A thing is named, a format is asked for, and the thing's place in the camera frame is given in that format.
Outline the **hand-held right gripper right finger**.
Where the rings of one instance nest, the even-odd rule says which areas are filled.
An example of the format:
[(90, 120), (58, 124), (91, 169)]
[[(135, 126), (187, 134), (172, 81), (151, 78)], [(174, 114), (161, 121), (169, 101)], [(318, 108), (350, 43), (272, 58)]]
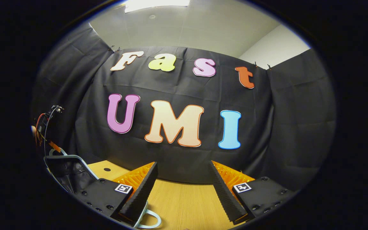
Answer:
[(210, 161), (209, 171), (219, 201), (234, 225), (274, 211), (297, 193), (267, 176), (253, 179), (216, 161)]

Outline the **light blue suitcase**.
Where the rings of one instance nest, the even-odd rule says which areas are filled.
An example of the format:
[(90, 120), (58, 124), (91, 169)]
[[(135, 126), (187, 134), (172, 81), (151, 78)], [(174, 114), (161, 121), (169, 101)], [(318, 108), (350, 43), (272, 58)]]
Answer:
[[(46, 163), (47, 169), (56, 182), (60, 184), (60, 186), (66, 192), (74, 195), (75, 197), (77, 190), (89, 185), (91, 182), (93, 182), (93, 180), (103, 179), (99, 178), (81, 157), (77, 155), (67, 155), (64, 150), (61, 150), (60, 155), (54, 155), (54, 152), (50, 151), (49, 155), (44, 157), (44, 161)], [(148, 201), (147, 208), (145, 209), (138, 225), (127, 225), (133, 228), (154, 229), (159, 227), (161, 224), (161, 217), (155, 212), (149, 210)]]

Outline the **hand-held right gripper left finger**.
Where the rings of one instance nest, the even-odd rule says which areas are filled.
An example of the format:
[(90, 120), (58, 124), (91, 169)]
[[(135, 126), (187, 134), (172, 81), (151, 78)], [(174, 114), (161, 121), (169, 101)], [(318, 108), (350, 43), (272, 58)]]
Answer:
[(75, 195), (96, 212), (137, 226), (148, 205), (158, 177), (158, 164), (152, 162), (114, 180), (96, 179)]

